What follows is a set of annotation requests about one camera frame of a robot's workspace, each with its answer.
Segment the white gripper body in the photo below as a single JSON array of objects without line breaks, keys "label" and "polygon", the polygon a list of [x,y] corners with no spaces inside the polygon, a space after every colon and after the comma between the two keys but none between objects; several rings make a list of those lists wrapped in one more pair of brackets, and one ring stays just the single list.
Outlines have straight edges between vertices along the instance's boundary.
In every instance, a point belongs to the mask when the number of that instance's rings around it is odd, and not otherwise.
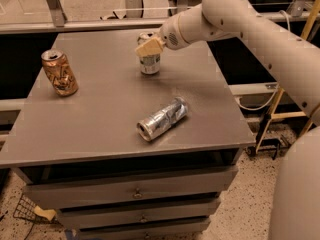
[{"label": "white gripper body", "polygon": [[179,29],[179,18],[179,15],[168,18],[159,30],[161,39],[171,50],[179,50],[188,46]]}]

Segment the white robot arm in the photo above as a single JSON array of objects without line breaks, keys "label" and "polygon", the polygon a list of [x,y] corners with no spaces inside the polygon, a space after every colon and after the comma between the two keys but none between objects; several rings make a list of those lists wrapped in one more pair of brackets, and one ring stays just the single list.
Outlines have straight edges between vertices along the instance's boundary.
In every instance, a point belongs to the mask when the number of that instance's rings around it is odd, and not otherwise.
[{"label": "white robot arm", "polygon": [[320,240],[320,48],[261,16],[248,0],[202,0],[167,19],[139,57],[194,42],[238,38],[316,127],[282,161],[268,240]]}]

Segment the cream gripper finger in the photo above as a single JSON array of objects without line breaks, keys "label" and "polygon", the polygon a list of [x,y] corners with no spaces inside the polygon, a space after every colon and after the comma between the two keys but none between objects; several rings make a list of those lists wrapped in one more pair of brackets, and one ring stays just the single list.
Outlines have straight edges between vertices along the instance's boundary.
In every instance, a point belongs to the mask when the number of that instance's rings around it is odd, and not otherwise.
[{"label": "cream gripper finger", "polygon": [[135,53],[138,57],[152,56],[163,52],[165,42],[160,37],[151,37],[138,45]]}]

